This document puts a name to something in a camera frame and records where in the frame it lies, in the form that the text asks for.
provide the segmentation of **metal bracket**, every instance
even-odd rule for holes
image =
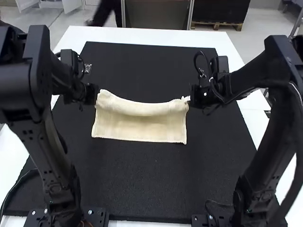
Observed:
[[[108,227],[109,214],[104,208],[83,207],[82,210],[82,220],[88,221],[94,227]],[[28,213],[24,227],[60,227],[59,223],[56,220],[54,220],[51,226],[50,224],[51,219],[48,215],[47,209],[34,209]]]
[[[219,226],[218,227],[225,227],[229,226],[230,224],[230,215],[228,214],[220,214],[218,217]],[[192,227],[215,227],[216,222],[214,217],[211,215],[206,214],[194,214],[191,216],[191,226]]]
[[[89,74],[92,66],[92,64],[84,64],[84,73]]]

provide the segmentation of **person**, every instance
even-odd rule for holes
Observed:
[[[103,27],[112,11],[115,12],[117,27],[122,27],[121,0],[101,0],[93,19],[86,25]]]

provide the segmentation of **wall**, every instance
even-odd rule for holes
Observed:
[[[250,8],[278,9],[281,0],[250,0]]]

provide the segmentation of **wooden pallet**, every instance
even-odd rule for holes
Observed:
[[[192,21],[191,29],[195,29],[195,25],[213,25],[214,30],[219,30],[220,25],[230,25],[233,26],[236,31],[240,32],[242,30],[243,23],[227,23],[227,22],[203,22],[203,21]]]

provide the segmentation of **black panel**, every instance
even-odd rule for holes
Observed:
[[[215,49],[86,43],[82,58],[92,63],[87,81],[117,96],[139,102],[166,102],[189,94],[197,82],[194,54],[211,59]],[[207,69],[200,59],[201,67]],[[232,202],[238,176],[255,147],[236,103],[211,116],[187,113],[187,145],[119,141],[91,137],[95,108],[64,106],[53,110],[81,181],[82,205],[103,207],[111,219],[190,223],[206,199]],[[33,168],[28,161],[21,174]],[[43,208],[36,178],[14,197],[8,214]]]
[[[243,23],[250,0],[195,0],[193,21]]]

